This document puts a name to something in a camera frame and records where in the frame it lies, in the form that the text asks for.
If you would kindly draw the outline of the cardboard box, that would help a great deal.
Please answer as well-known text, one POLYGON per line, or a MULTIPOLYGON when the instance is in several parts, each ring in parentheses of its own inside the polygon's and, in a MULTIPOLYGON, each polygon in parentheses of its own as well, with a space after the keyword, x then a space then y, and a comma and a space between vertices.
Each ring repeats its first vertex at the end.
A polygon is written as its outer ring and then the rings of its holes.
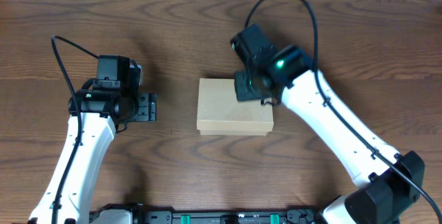
POLYGON ((273 130, 273 109, 258 100, 237 101, 233 79, 201 78, 196 124, 206 136, 266 136, 273 130))

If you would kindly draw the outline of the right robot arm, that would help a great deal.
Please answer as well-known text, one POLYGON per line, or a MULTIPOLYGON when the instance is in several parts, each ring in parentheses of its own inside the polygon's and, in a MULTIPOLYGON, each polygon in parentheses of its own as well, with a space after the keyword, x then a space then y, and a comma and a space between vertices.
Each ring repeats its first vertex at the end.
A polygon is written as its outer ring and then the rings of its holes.
POLYGON ((283 104, 304 120, 357 187, 318 215, 324 223, 395 223, 422 196, 425 164, 371 131, 335 94, 313 58, 297 46, 277 49, 257 25, 230 41, 245 70, 235 74, 240 102, 283 104))

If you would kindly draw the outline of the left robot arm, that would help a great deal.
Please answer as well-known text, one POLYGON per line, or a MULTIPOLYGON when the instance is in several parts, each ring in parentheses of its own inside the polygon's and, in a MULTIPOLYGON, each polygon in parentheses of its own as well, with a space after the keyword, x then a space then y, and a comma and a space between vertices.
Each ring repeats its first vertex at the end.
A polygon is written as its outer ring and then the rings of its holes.
POLYGON ((154 122, 156 98, 140 93, 143 69, 127 57, 100 55, 97 75, 70 98, 68 131, 54 174, 29 223, 88 223, 106 151, 120 125, 154 122))

